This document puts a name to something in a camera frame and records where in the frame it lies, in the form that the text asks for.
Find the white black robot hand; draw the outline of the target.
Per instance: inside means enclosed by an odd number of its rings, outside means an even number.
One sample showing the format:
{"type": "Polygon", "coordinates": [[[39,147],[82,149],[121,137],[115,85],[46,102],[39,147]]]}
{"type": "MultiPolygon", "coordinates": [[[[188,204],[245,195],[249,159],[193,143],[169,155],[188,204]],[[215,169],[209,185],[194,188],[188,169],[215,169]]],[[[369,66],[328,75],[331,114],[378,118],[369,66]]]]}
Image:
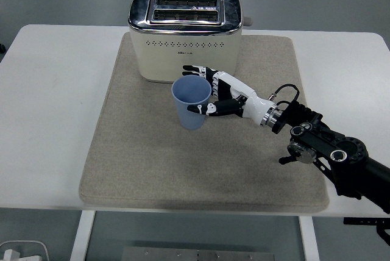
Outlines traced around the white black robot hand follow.
{"type": "Polygon", "coordinates": [[[186,75],[204,78],[211,86],[211,94],[215,102],[189,105],[187,110],[206,116],[237,115],[250,118],[257,125],[265,125],[275,108],[275,104],[257,96],[254,89],[224,71],[214,70],[206,66],[184,65],[186,75]]]}

